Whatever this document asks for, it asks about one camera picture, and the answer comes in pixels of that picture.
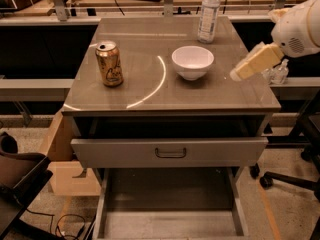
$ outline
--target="floor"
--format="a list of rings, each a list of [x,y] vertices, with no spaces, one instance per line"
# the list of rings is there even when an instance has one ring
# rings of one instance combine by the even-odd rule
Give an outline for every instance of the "floor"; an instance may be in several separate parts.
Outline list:
[[[28,127],[23,126],[19,116],[0,116],[0,131],[6,131],[16,138],[20,152],[39,148],[42,138],[50,125],[51,116],[34,117]],[[273,134],[286,135],[294,122],[294,116],[280,116],[272,121]],[[301,149],[266,149],[259,159],[260,176],[265,171],[284,173],[317,181],[319,175],[309,162],[301,160]],[[319,201],[312,191],[285,183],[274,182],[274,186],[264,190],[259,179],[250,176],[249,168],[241,174],[237,188],[244,210],[251,239],[309,239],[320,216]],[[50,184],[42,190],[30,205],[29,210],[54,215],[51,232],[57,225],[66,239],[76,239],[85,224],[86,229],[94,218],[98,197],[66,197],[53,194]],[[50,231],[50,216],[25,212],[22,219],[43,230]],[[6,240],[27,240],[16,232],[9,232]]]

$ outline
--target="plastic bottle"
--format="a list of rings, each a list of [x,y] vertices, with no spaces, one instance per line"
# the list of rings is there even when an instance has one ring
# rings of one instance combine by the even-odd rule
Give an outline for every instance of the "plastic bottle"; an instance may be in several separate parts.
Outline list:
[[[212,43],[217,25],[220,0],[203,0],[198,29],[198,40],[201,43]]]
[[[284,81],[287,78],[287,75],[289,73],[288,70],[288,59],[284,59],[281,63],[281,65],[273,68],[271,70],[271,83],[273,84],[283,84]]]

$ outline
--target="closed drawer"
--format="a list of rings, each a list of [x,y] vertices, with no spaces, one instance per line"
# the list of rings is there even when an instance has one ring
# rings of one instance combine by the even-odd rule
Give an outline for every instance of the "closed drawer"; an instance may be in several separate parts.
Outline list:
[[[251,166],[264,137],[217,139],[73,139],[85,168]]]

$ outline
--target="bowl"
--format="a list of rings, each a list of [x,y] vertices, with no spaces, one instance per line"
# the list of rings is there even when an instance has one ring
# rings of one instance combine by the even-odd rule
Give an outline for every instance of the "bowl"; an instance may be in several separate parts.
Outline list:
[[[174,70],[189,81],[204,76],[211,68],[214,56],[209,50],[200,46],[183,46],[172,53]]]

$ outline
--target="brown soda can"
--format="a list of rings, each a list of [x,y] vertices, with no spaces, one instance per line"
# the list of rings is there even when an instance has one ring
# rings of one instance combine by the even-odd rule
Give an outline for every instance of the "brown soda can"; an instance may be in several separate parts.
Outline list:
[[[120,64],[120,51],[113,41],[102,41],[96,47],[96,57],[102,82],[108,87],[122,84],[123,76]]]

